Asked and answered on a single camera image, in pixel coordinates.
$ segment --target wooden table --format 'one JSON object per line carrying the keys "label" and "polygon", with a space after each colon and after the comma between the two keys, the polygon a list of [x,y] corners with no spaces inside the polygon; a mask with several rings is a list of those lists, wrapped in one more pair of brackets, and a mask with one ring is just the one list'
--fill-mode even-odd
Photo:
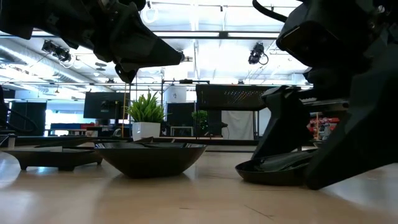
{"label": "wooden table", "polygon": [[398,165],[321,191],[242,181],[249,153],[206,152],[183,175],[131,180],[104,162],[74,172],[0,152],[0,223],[397,223]]}

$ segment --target ceiling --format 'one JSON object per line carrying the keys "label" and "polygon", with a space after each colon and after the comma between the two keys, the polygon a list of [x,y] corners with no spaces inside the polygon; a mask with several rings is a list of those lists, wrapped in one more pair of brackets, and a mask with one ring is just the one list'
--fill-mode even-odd
{"label": "ceiling", "polygon": [[[274,7],[275,12],[288,16],[300,2],[292,0],[273,0],[259,1],[263,6]],[[251,6],[251,0],[153,0],[151,1],[152,9],[145,8],[141,12],[143,23],[152,31],[240,31],[240,32],[279,32],[283,23],[263,16]],[[53,61],[52,69],[62,69],[65,73],[68,71],[73,74],[81,75],[79,80],[84,82],[104,83],[109,78],[113,78],[116,83],[122,81],[114,71],[113,63],[104,63],[96,58],[92,50],[79,47],[78,49],[70,49],[70,53],[78,60],[74,64],[66,65],[61,68],[56,58],[46,55],[42,51],[45,40],[51,40],[55,44],[69,49],[68,45],[59,38],[51,36],[32,38],[24,40],[19,38],[11,38],[12,42],[25,48],[27,52],[36,55],[35,60],[26,65],[16,65],[21,68],[19,71],[28,70],[32,64],[43,63],[40,57]],[[176,50],[182,50],[186,56],[192,57],[196,61],[197,71],[193,62],[183,62],[173,67],[156,67],[145,68],[137,74],[138,83],[160,83],[161,79],[176,80],[183,78],[209,80],[211,83],[237,83],[242,79],[245,83],[252,84],[298,84],[303,85],[303,79],[297,79],[294,76],[303,73],[307,67],[302,65],[292,56],[281,52],[275,45],[274,40],[231,40],[231,39],[164,39],[171,47]],[[267,65],[249,65],[248,57],[251,49],[258,42],[263,43],[266,54],[269,58]],[[106,64],[105,71],[97,71],[96,62]],[[6,82],[10,79],[13,81],[24,81],[20,78],[18,72],[15,77],[10,75],[2,75],[5,69],[0,70],[0,82]],[[46,82],[75,82],[68,76],[60,76],[65,80]],[[35,81],[42,77],[31,77]],[[9,88],[20,90],[20,85],[9,85]],[[73,91],[88,91],[89,86],[80,86]],[[106,89],[95,89],[96,91],[117,91],[123,89],[123,86],[107,86]]]}

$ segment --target green plant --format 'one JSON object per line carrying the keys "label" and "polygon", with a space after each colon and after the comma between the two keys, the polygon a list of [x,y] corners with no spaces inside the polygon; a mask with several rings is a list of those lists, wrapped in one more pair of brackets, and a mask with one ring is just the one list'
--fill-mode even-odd
{"label": "green plant", "polygon": [[134,122],[161,123],[165,117],[163,106],[156,105],[157,97],[148,93],[147,98],[141,95],[137,101],[126,108]]}
{"label": "green plant", "polygon": [[192,112],[193,122],[196,123],[198,117],[199,126],[202,130],[207,128],[207,111]]}

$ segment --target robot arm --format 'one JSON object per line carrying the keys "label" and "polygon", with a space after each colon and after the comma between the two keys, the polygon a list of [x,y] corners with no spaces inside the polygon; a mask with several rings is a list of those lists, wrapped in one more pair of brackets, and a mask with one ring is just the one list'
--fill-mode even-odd
{"label": "robot arm", "polygon": [[151,32],[139,11],[145,0],[2,0],[0,30],[30,39],[37,28],[62,38],[70,47],[94,51],[116,64],[122,81],[138,69],[178,65],[182,56]]}

